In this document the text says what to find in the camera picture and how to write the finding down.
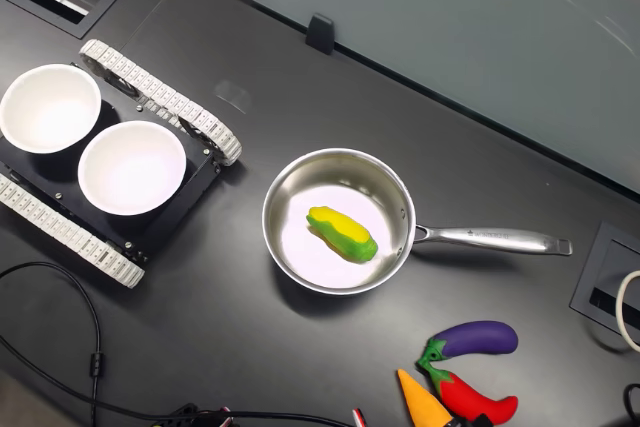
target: stainless steel pan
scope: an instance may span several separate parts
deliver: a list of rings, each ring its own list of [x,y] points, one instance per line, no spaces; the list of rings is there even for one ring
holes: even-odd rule
[[[306,215],[323,205],[369,230],[378,243],[371,261],[349,262],[310,231]],[[417,225],[411,196],[396,173],[375,157],[349,149],[319,150],[289,164],[269,188],[262,228],[271,255],[289,277],[333,295],[365,292],[387,281],[414,243],[450,242],[523,254],[572,252],[570,241],[536,232]],[[416,229],[423,234],[419,239]]]

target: black table surface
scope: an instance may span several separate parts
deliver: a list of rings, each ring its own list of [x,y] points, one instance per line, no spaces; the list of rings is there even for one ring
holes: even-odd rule
[[[349,58],[312,50],[239,0],[121,0],[85,40],[94,37],[206,106],[244,146],[132,291],[0,207],[0,270],[60,262],[95,300],[108,358],[101,399],[153,413],[195,402],[345,422],[360,407],[371,427],[410,425],[395,370],[424,383],[413,362],[430,335],[494,319],[518,332],[514,354],[469,355],[443,367],[490,397],[517,395],[509,425],[625,425],[622,389],[639,380],[640,356],[616,353],[620,337],[569,302],[601,221],[640,236],[636,203]],[[0,92],[29,68],[78,61],[83,43],[0,1]],[[122,98],[100,85],[109,102]],[[221,100],[221,85],[240,101]],[[325,147],[387,162],[426,225],[536,230],[570,238],[575,253],[421,245],[374,291],[313,295],[271,260],[260,219],[278,172]],[[89,392],[90,318],[65,281],[32,269],[0,283],[0,332]],[[0,367],[88,424],[86,405],[4,350]],[[102,412],[100,420],[144,425]]]

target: wall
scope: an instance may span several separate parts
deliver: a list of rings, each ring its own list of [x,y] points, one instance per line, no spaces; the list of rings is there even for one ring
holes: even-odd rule
[[[640,0],[254,1],[640,192]]]

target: white bowl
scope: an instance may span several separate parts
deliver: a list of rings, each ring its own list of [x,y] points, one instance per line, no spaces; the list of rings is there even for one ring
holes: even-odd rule
[[[168,129],[152,122],[123,122],[89,142],[78,165],[78,182],[100,210],[138,215],[169,200],[186,168],[184,147]]]
[[[0,131],[19,149],[50,154],[84,138],[100,115],[100,89],[71,65],[25,72],[0,102]]]

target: pan handle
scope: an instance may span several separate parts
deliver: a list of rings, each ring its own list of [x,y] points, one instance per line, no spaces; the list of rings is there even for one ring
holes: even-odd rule
[[[571,255],[573,246],[570,240],[558,239],[537,232],[515,229],[494,228],[454,228],[432,229],[416,225],[416,229],[425,233],[422,242],[449,242],[451,244],[473,245],[486,249],[517,252],[521,254]]]

